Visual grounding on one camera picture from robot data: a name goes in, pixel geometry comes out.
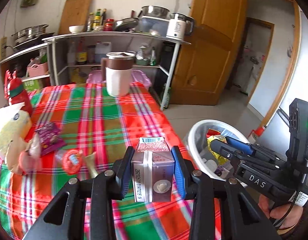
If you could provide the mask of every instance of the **mug lid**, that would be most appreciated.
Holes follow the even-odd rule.
[[[109,59],[133,59],[135,54],[129,52],[109,52],[106,54]]]

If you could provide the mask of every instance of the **white trash bin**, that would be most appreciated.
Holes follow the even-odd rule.
[[[221,132],[223,136],[230,136],[234,139],[240,140],[243,143],[249,143],[244,135],[231,125],[218,120],[202,120],[197,122],[191,128],[190,132],[184,139],[184,144],[198,168],[209,175],[212,179],[224,180],[217,176],[202,160],[201,154],[207,149],[206,133],[208,129],[213,129]]]

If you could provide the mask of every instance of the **purple snack bag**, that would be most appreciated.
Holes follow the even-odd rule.
[[[41,156],[66,145],[65,141],[59,136],[61,130],[53,122],[46,123],[41,128],[36,129],[35,132],[40,137]]]

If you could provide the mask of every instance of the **red green checkered cloth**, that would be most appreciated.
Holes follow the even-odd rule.
[[[47,87],[30,93],[32,122],[27,140],[35,129],[54,122],[67,143],[64,149],[97,152],[98,172],[123,157],[127,146],[136,147],[139,137],[163,136],[170,147],[178,145],[184,158],[191,159],[165,115],[147,90],[135,84],[121,98],[108,95],[104,85],[80,84]],[[14,239],[22,239],[53,196],[69,180],[55,153],[42,157],[43,169],[27,176],[9,172],[0,159],[0,223]],[[76,177],[89,179],[83,166]],[[85,238],[88,239],[90,199],[86,204]],[[126,198],[113,201],[118,240],[188,239],[193,201],[183,201],[173,184],[168,203],[135,203],[133,189]],[[220,213],[216,208],[216,239],[220,239]]]

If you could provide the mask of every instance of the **finger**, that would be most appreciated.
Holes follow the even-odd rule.
[[[269,218],[269,199],[264,195],[260,195],[258,199],[258,206],[264,212],[267,218]]]
[[[270,213],[270,216],[276,219],[280,219],[288,211],[290,205],[291,204],[286,204],[286,205],[273,209]],[[297,224],[299,219],[302,216],[302,213],[303,213],[303,208],[300,206],[294,205],[292,210],[289,212],[287,217],[284,219],[282,225],[280,226],[280,229],[289,228]]]

